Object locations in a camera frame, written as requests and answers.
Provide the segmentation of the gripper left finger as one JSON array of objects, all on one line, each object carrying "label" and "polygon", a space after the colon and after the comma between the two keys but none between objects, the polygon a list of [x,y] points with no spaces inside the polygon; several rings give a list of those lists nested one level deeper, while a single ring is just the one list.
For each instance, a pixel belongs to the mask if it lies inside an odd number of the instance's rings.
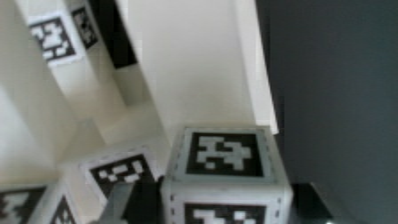
[{"label": "gripper left finger", "polygon": [[90,224],[163,224],[158,182],[119,183],[99,218]]}]

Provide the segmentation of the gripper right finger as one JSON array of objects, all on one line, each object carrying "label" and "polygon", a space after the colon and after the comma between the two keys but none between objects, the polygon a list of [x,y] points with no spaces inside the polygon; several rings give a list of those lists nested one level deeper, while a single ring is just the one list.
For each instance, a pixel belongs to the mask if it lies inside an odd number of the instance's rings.
[{"label": "gripper right finger", "polygon": [[295,183],[289,224],[348,224],[332,211],[312,183]]}]

